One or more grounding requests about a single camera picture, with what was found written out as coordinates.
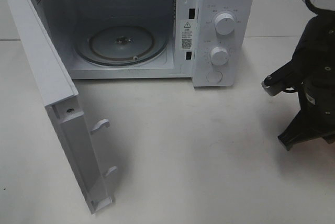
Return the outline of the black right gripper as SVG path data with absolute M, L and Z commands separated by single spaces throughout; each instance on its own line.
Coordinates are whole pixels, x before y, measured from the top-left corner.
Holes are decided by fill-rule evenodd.
M 315 138 L 334 140 L 334 73 L 319 72 L 303 81 L 305 108 L 277 137 L 286 151 Z

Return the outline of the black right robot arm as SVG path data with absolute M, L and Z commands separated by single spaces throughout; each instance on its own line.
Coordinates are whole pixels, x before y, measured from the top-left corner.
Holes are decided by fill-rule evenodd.
M 298 94 L 300 111 L 278 139 L 294 145 L 322 138 L 334 143 L 334 18 L 312 18 L 290 61 L 283 91 Z

